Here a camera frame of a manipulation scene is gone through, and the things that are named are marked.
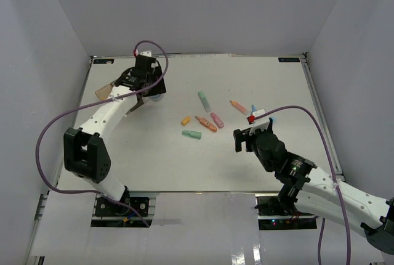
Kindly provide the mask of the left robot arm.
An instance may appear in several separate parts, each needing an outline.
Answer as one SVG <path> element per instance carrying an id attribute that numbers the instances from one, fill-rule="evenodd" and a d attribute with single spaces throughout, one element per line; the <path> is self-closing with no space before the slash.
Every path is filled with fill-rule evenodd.
<path id="1" fill-rule="evenodd" d="M 162 69 L 150 51 L 135 58 L 135 65 L 126 69 L 115 81 L 108 102 L 79 128 L 68 128 L 63 136 L 65 169 L 93 186 L 100 194 L 110 198 L 109 208 L 117 215 L 129 211 L 130 200 L 124 196 L 127 187 L 111 171 L 111 159 L 106 142 L 126 115 L 149 100 L 158 101 L 166 87 L 162 79 L 155 87 L 133 96 L 124 94 L 152 85 L 162 75 Z"/>

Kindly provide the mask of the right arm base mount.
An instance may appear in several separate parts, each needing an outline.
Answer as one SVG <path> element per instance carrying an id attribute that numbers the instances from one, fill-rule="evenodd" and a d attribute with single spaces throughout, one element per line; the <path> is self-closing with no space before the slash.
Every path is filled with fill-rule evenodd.
<path id="1" fill-rule="evenodd" d="M 302 213 L 296 208 L 282 207 L 278 199 L 278 193 L 256 193 L 255 201 L 255 209 L 259 216 L 269 216 L 272 218 L 282 216 L 287 218 L 289 222 L 295 222 L 299 219 L 314 220 L 318 218 L 318 216 L 309 213 Z"/>

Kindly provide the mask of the green capped highlighter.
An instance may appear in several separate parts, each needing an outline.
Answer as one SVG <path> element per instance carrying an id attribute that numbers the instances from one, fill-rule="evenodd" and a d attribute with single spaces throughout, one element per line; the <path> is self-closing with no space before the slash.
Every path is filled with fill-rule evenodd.
<path id="1" fill-rule="evenodd" d="M 207 99 L 205 93 L 203 91 L 198 91 L 198 97 L 199 97 L 199 99 L 200 99 L 205 111 L 207 113 L 210 113 L 212 111 L 212 109 L 211 109 L 211 106 L 210 106 L 210 104 L 208 102 L 208 99 Z"/>

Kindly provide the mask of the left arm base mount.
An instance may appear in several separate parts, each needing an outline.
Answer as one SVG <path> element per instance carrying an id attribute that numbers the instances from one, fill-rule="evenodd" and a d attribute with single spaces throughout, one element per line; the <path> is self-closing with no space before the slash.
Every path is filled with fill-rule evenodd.
<path id="1" fill-rule="evenodd" d="M 122 199 L 122 204 L 119 204 L 96 196 L 92 217 L 94 219 L 140 219 L 149 215 L 149 208 L 149 197 L 128 195 Z"/>

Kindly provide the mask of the yellow orange highlighter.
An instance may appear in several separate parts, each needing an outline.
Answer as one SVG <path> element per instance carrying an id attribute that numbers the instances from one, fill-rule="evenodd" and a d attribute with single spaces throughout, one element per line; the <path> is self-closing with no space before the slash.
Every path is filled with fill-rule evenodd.
<path id="1" fill-rule="evenodd" d="M 238 103 L 237 101 L 235 101 L 235 100 L 231 100 L 230 101 L 230 103 L 231 103 L 231 105 L 235 108 L 235 109 L 237 109 L 239 112 L 241 112 L 243 115 L 246 115 L 246 116 L 248 116 L 250 113 L 249 113 L 249 110 L 248 109 L 246 109 L 245 107 L 243 107 L 240 103 Z"/>

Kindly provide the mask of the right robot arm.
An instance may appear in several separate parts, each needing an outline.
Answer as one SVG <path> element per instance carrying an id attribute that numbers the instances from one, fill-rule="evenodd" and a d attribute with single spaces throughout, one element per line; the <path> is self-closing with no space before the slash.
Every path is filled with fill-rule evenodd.
<path id="1" fill-rule="evenodd" d="M 260 215 L 308 213 L 338 224 L 366 238 L 374 248 L 393 254 L 393 200 L 376 197 L 333 179 L 314 162 L 289 152 L 267 120 L 233 132 L 235 150 L 255 154 L 265 171 L 282 183 L 278 195 L 258 200 Z"/>

